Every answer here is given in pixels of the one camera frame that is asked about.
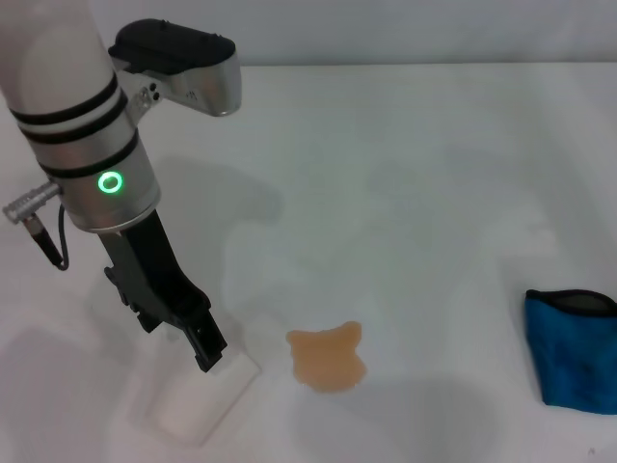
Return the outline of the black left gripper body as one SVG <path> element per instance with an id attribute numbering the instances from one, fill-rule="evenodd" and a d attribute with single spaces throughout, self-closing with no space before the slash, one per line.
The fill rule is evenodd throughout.
<path id="1" fill-rule="evenodd" d="M 146 332 L 162 323 L 199 334 L 210 329 L 210 301 L 180 268 L 157 212 L 99 238 L 112 262 L 105 274 Z"/>

